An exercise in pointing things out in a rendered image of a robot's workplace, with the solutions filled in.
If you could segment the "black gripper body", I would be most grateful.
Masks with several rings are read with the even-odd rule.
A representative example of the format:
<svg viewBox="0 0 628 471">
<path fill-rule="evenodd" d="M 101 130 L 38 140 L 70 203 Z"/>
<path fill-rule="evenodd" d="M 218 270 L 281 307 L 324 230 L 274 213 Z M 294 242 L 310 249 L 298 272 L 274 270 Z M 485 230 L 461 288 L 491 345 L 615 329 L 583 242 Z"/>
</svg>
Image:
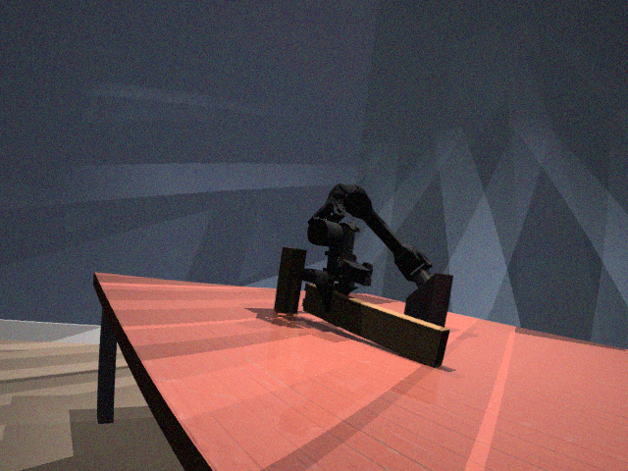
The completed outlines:
<svg viewBox="0 0 628 471">
<path fill-rule="evenodd" d="M 346 278 L 342 273 L 334 274 L 334 268 L 336 262 L 340 258 L 352 259 L 353 250 L 340 249 L 329 247 L 329 251 L 325 251 L 325 255 L 328 255 L 327 268 L 323 268 L 323 271 L 316 269 L 303 268 L 299 273 L 299 280 L 324 286 L 334 286 L 335 282 L 339 282 L 339 285 L 355 286 L 355 283 L 359 283 L 362 286 L 371 285 L 371 277 L 365 278 L 364 282 L 360 281 L 352 282 Z M 334 276 L 334 277 L 333 277 Z M 341 277 L 342 276 L 342 277 Z"/>
</svg>

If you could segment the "brown wooden post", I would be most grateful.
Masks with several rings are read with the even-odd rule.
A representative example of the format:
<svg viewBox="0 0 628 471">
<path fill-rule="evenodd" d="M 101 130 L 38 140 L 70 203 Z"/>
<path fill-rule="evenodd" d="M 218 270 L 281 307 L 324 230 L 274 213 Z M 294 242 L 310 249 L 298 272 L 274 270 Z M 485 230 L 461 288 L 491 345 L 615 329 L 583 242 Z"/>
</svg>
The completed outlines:
<svg viewBox="0 0 628 471">
<path fill-rule="evenodd" d="M 305 249 L 283 246 L 274 309 L 297 314 L 302 281 L 299 273 L 304 268 Z"/>
</svg>

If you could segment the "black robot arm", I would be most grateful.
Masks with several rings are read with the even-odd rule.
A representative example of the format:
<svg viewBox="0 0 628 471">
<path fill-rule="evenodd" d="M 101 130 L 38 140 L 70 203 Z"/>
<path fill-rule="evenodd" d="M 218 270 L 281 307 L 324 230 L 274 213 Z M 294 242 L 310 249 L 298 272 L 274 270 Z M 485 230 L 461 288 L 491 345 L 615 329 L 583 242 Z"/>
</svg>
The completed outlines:
<svg viewBox="0 0 628 471">
<path fill-rule="evenodd" d="M 433 277 L 428 271 L 433 267 L 428 257 L 412 245 L 403 243 L 372 209 L 371 199 L 367 193 L 355 184 L 338 183 L 330 191 L 326 203 L 307 221 L 308 240 L 315 245 L 353 250 L 355 232 L 359 233 L 360 230 L 355 222 L 340 223 L 346 215 L 345 212 L 362 219 L 392 251 L 394 263 L 407 281 L 415 282 L 417 287 L 421 287 Z M 356 256 L 352 256 L 352 259 L 339 257 L 334 274 L 342 273 L 352 282 L 363 283 L 366 277 L 371 277 L 373 265 L 359 264 L 356 259 Z M 410 275 L 423 263 L 425 265 Z"/>
</svg>

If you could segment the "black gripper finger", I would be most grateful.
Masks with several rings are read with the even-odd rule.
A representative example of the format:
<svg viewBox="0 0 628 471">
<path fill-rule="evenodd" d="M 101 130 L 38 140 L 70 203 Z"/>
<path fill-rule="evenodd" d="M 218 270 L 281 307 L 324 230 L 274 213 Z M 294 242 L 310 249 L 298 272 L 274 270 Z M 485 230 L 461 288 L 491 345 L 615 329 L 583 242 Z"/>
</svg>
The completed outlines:
<svg viewBox="0 0 628 471">
<path fill-rule="evenodd" d="M 347 285 L 343 286 L 339 284 L 335 284 L 335 287 L 337 287 L 335 291 L 344 293 L 346 295 L 349 295 L 354 289 L 358 288 L 356 286 L 347 286 Z"/>
<path fill-rule="evenodd" d="M 324 285 L 318 285 L 318 284 L 313 284 L 313 285 L 316 286 L 317 290 L 320 293 L 322 303 L 325 309 L 325 313 L 329 314 L 331 310 L 331 305 L 332 305 L 333 293 L 337 287 L 324 286 Z"/>
</svg>

